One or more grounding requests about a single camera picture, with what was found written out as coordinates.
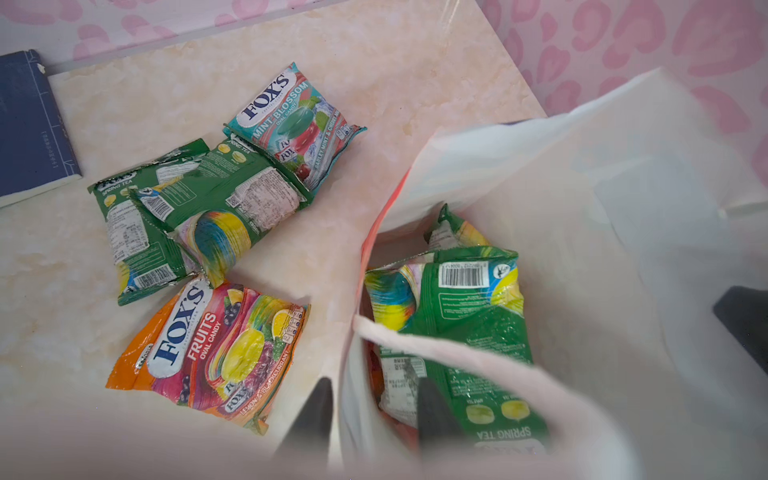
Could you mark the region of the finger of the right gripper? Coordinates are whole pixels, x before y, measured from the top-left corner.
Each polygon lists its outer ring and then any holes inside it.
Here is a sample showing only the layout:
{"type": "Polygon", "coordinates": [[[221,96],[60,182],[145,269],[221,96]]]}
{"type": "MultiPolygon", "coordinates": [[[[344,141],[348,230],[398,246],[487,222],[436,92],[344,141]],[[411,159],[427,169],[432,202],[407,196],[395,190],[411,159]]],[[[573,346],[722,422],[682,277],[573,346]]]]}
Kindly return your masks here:
{"type": "Polygon", "coordinates": [[[730,287],[713,305],[713,313],[755,363],[767,371],[767,291],[730,287]]]}

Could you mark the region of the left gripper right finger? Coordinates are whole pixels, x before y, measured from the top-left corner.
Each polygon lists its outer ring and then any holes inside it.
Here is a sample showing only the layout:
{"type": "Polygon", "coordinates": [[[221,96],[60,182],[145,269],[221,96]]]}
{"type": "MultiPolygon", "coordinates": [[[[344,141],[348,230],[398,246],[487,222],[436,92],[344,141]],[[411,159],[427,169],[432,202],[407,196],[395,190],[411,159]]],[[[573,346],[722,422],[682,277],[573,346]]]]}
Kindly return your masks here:
{"type": "Polygon", "coordinates": [[[465,443],[461,425],[437,385],[429,378],[421,378],[418,384],[417,430],[422,453],[434,453],[465,443]]]}

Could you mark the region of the mint Fox's candy packet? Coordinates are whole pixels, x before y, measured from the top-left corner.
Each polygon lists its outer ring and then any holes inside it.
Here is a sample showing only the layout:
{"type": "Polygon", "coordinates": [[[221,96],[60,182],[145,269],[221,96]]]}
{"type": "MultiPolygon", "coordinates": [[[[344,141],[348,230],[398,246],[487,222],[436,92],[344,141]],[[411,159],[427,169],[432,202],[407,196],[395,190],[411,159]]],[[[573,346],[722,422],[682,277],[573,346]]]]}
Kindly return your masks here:
{"type": "Polygon", "coordinates": [[[312,193],[365,128],[349,123],[292,63],[228,121],[232,134],[267,152],[312,193]]]}

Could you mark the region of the green Fox's spring packet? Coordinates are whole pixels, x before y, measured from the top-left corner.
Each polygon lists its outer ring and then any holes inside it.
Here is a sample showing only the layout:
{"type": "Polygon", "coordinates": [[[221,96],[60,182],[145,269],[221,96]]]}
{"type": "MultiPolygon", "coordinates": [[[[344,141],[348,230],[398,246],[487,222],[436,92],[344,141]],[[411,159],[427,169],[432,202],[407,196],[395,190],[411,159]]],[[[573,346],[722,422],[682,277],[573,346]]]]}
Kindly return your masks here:
{"type": "Polygon", "coordinates": [[[424,238],[429,250],[489,245],[488,240],[471,223],[453,213],[447,203],[442,205],[424,238]]]}

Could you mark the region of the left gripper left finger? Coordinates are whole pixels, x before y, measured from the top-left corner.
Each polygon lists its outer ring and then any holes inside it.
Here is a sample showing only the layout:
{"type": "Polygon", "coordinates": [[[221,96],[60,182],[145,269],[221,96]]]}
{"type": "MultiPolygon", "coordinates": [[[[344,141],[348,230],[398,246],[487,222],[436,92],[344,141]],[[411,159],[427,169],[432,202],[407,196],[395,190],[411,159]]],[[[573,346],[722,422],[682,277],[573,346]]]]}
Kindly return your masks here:
{"type": "Polygon", "coordinates": [[[333,415],[332,380],[328,377],[322,377],[316,382],[312,392],[305,400],[275,455],[327,456],[333,415]]]}

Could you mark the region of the pink Fox's candy packet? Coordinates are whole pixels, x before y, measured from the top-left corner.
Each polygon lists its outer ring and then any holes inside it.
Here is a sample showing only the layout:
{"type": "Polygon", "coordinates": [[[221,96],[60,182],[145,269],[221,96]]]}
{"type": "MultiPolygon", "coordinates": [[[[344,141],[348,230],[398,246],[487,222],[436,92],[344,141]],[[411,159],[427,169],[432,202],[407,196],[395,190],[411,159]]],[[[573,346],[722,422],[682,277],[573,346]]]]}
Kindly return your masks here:
{"type": "Polygon", "coordinates": [[[263,435],[310,311],[241,284],[213,288],[196,277],[131,341],[106,386],[153,391],[263,435]]]}

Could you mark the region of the green snack packet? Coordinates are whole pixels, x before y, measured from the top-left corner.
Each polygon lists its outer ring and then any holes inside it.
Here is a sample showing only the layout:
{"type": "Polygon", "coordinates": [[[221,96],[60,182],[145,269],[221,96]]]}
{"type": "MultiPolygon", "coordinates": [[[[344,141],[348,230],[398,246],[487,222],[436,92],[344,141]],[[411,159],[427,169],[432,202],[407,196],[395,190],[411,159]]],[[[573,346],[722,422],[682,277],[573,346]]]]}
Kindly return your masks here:
{"type": "MultiPolygon", "coordinates": [[[[449,340],[510,357],[533,358],[518,284],[518,255],[492,246],[427,252],[366,272],[376,323],[401,334],[449,340]]],[[[383,387],[379,407],[417,424],[417,390],[432,380],[462,430],[481,448],[542,453],[549,432],[517,395],[466,371],[387,347],[378,350],[383,387]]]]}
{"type": "Polygon", "coordinates": [[[131,193],[194,262],[211,287],[278,224],[314,195],[264,150],[236,135],[203,154],[197,167],[131,193]]]}

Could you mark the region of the red white paper bag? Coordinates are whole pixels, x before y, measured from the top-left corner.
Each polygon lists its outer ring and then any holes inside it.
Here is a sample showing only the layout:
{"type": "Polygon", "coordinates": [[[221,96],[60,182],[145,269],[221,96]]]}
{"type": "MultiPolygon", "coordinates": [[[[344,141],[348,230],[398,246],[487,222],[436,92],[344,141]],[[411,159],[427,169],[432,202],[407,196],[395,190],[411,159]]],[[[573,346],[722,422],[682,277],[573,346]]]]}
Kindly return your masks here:
{"type": "Polygon", "coordinates": [[[363,352],[402,339],[354,315],[340,387],[345,466],[368,479],[763,479],[767,376],[715,316],[767,287],[767,186],[662,70],[548,119],[433,136],[364,244],[416,252],[442,204],[518,252],[535,363],[438,340],[541,409],[547,455],[437,446],[418,455],[376,408],[363,352]]]}

